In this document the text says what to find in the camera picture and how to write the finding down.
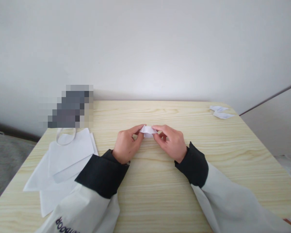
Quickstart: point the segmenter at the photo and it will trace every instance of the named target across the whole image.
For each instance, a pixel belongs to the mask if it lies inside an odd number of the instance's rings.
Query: wood grain
[[[291,216],[291,178],[237,115],[214,117],[214,102],[95,101],[93,128],[99,155],[117,133],[138,124],[167,124],[184,134],[233,182],[248,187],[262,206]],[[233,109],[227,113],[236,114]],[[0,232],[34,232],[46,218],[39,193],[22,192],[54,140],[48,129],[0,198]],[[144,139],[118,190],[121,213],[115,232],[212,232],[185,176],[155,143]]]

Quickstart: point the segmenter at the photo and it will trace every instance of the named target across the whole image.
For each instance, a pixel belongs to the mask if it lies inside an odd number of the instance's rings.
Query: white string
[[[58,142],[58,139],[59,139],[60,133],[62,132],[63,129],[64,129],[64,128],[58,128],[58,130],[57,130],[57,134],[56,134],[56,143],[57,143],[58,145],[60,145],[60,146],[65,146],[65,145],[70,144],[70,143],[74,140],[75,135],[77,134],[77,128],[73,128],[73,138],[72,138],[72,140],[71,140],[70,142],[66,143],[66,144],[60,144],[60,143]]]

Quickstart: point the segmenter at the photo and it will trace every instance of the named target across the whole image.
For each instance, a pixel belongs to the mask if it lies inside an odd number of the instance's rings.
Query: gray floor
[[[0,134],[0,196],[36,143]]]

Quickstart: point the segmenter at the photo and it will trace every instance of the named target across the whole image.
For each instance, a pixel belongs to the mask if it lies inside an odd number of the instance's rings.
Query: person's right hand
[[[160,134],[153,134],[154,140],[171,158],[181,163],[187,153],[187,146],[184,141],[183,133],[167,125],[154,125],[152,129],[162,131]]]

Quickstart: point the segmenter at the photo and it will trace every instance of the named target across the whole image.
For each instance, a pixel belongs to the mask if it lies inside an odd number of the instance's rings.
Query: sleeve
[[[108,150],[92,155],[75,181],[76,188],[64,198],[36,233],[113,232],[120,208],[117,189],[129,168]]]
[[[183,161],[175,161],[175,166],[189,180],[214,233],[291,233],[291,225],[208,163],[191,142]]]

